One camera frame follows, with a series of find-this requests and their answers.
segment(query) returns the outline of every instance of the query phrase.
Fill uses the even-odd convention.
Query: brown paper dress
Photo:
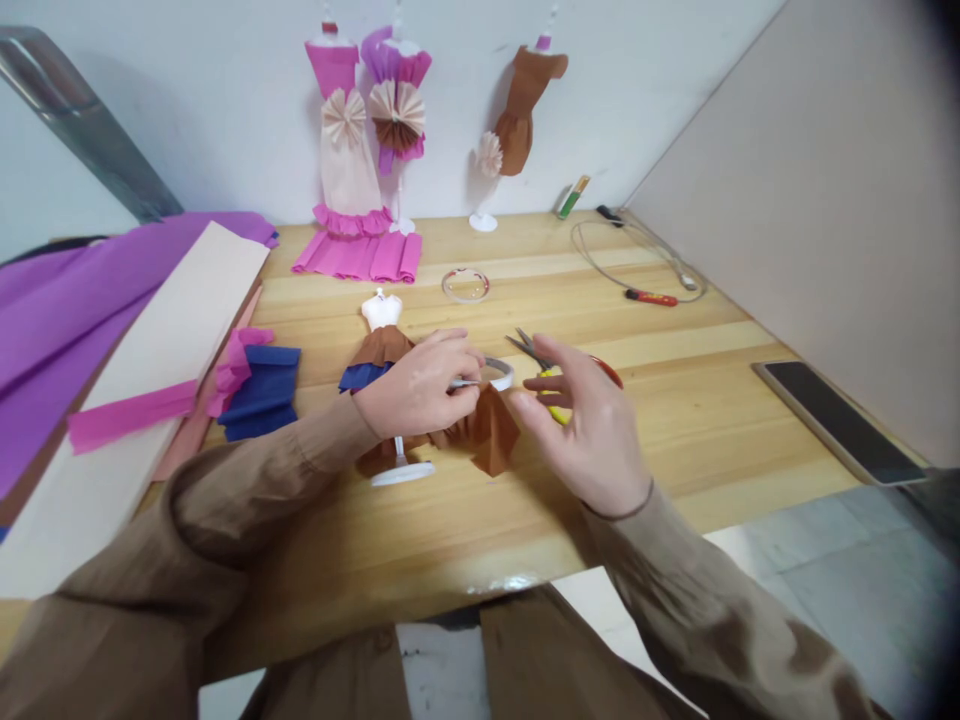
[[[414,343],[396,325],[378,328],[364,338],[350,367],[372,364],[384,367],[395,363],[414,347]],[[480,386],[477,409],[446,430],[404,437],[407,450],[430,442],[441,450],[467,448],[474,453],[473,464],[491,477],[507,469],[510,454],[520,437],[520,429],[507,409],[500,392],[489,383]],[[361,462],[376,462],[396,457],[393,440],[386,440],[363,456]]]
[[[503,150],[501,175],[519,175],[533,145],[533,108],[550,80],[567,71],[566,55],[539,55],[521,45],[513,59],[513,82],[494,132]]]

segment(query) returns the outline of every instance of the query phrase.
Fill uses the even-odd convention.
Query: tile floor
[[[707,539],[836,645],[894,717],[920,716],[957,578],[897,491],[857,488]],[[661,677],[603,568],[554,585],[614,652]],[[415,720],[490,717],[478,628],[410,624],[398,636]],[[233,720],[258,680],[204,688],[201,717]]]

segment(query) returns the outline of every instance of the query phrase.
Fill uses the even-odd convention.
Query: blue ruffle
[[[340,378],[340,392],[362,390],[392,367],[393,363],[386,363],[383,367],[373,363],[351,365],[343,371],[343,376]]]
[[[293,395],[299,348],[248,345],[244,351],[252,375],[217,418],[230,442],[266,435],[297,419]]]

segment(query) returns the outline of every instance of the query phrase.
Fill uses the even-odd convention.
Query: wire
[[[654,246],[655,252],[662,257],[673,271],[677,274],[677,280],[680,284],[684,286],[687,290],[696,290],[696,294],[692,297],[678,297],[677,301],[682,303],[696,302],[702,298],[707,292],[707,281],[703,279],[703,276],[694,270],[692,267],[687,265],[681,257],[667,245],[663,238],[657,235],[655,232],[650,230],[642,223],[633,222],[630,220],[621,220],[623,223],[624,232],[630,237],[633,242],[639,247],[649,246],[651,243]],[[590,249],[587,247],[586,238],[583,236],[583,226],[584,225],[604,225],[606,227],[616,227],[616,222],[613,220],[581,220],[576,225],[574,225],[570,230],[570,242],[573,243],[573,246],[577,251],[583,256],[583,258],[590,263],[593,268],[603,275],[608,280],[615,282],[620,287],[625,287],[628,290],[636,290],[638,292],[643,292],[640,288],[635,288],[629,283],[625,283],[623,280],[614,277],[605,269],[600,267],[596,260],[593,259],[593,256],[590,254]],[[577,245],[577,238],[580,239],[580,244]]]

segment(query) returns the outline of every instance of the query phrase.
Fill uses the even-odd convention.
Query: green glue stick
[[[580,196],[583,195],[583,191],[587,189],[587,183],[590,182],[589,175],[582,175],[577,184],[574,186],[573,190],[570,191],[570,194],[567,195],[567,199],[563,201],[563,207],[560,208],[560,212],[557,213],[557,217],[561,220],[566,220],[567,216],[570,214],[570,211],[573,210],[573,206],[577,204],[577,200],[580,199]]]

